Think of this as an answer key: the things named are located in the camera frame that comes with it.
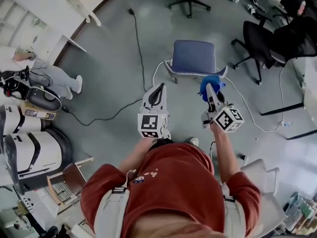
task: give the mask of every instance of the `wooden chair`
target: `wooden chair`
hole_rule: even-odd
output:
[[[62,172],[52,176],[47,176],[49,192],[53,200],[58,205],[67,205],[79,197],[86,179],[79,170],[81,165],[94,158],[69,164]],[[63,178],[63,182],[52,184],[53,178]]]

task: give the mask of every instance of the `gray pants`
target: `gray pants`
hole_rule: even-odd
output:
[[[65,71],[56,66],[44,63],[35,59],[35,64],[30,72],[31,84],[40,83],[55,92],[61,97],[69,97],[70,90],[77,92],[80,84],[76,79],[71,78]]]

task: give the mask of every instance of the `white sneaker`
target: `white sneaker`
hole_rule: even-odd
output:
[[[163,139],[166,139],[166,138],[172,139],[172,136],[170,135],[170,132],[168,129],[165,129],[165,131],[163,132],[162,138]]]
[[[83,87],[83,78],[81,75],[78,75],[76,77],[76,80],[79,82],[79,89],[77,91],[74,91],[75,93],[81,93],[81,89]]]
[[[192,145],[195,145],[198,147],[198,144],[199,144],[199,141],[198,141],[198,138],[196,137],[192,137],[189,142],[192,144]]]
[[[71,92],[70,87],[69,87],[69,86],[66,86],[66,89],[67,89],[67,91],[68,91],[68,94],[67,94],[66,99],[68,99],[68,100],[73,99],[73,94],[72,94],[72,92]]]

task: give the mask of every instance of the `white plastic chair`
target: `white plastic chair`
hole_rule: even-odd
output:
[[[251,237],[260,238],[274,230],[286,218],[275,195],[278,189],[279,168],[266,170],[263,159],[258,159],[241,168],[248,178],[259,188],[262,196],[261,213],[259,222],[253,230]],[[275,178],[270,179],[269,173],[275,173]]]

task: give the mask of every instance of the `floor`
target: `floor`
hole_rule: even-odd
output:
[[[213,43],[218,68],[231,66],[246,57],[241,47],[233,47],[230,42],[234,38],[243,40],[245,20],[258,22],[247,12],[247,2],[203,0],[211,6],[211,11],[194,5],[193,18],[188,19],[184,16],[184,6],[166,7],[172,1],[110,0],[97,12],[102,27],[92,22],[77,36],[76,42],[87,53],[70,47],[59,66],[72,77],[78,74],[83,77],[82,93],[75,94],[71,101],[64,101],[82,122],[110,118],[121,107],[144,94],[134,19],[127,13],[129,6],[137,18],[146,89],[152,85],[152,75],[158,63],[171,58],[175,40]],[[265,27],[274,29],[269,23]],[[281,69],[262,70],[263,85],[258,86],[253,79],[258,76],[255,66],[255,62],[250,60],[239,70],[230,69],[228,78],[244,96],[256,123],[264,130],[275,129],[281,121],[281,114],[261,117],[259,113],[282,107]],[[207,109],[207,104],[197,95],[199,82],[184,78],[176,85],[163,66],[158,69],[155,82],[167,85],[168,129],[173,140],[182,141],[195,136],[199,138],[199,146],[209,151],[213,135],[201,126],[201,114]],[[294,191],[311,198],[317,189],[317,134],[294,141],[285,140],[285,137],[316,129],[308,113],[304,109],[287,112],[284,120],[292,122],[291,127],[281,127],[276,133],[264,133],[253,125],[245,104],[232,85],[227,80],[224,82],[226,99],[235,104],[245,119],[243,126],[230,134],[235,153],[248,155],[250,161],[263,158],[267,168],[280,167],[277,195],[280,204],[284,204]],[[284,69],[281,85],[286,106],[302,101],[303,93],[292,62],[288,62]],[[74,158],[95,158],[94,162],[82,168],[86,177],[103,163],[117,166],[131,152],[140,138],[137,131],[139,108],[140,102],[123,110],[113,120],[97,121],[88,127],[79,124],[70,114],[59,113],[54,122],[69,137]]]

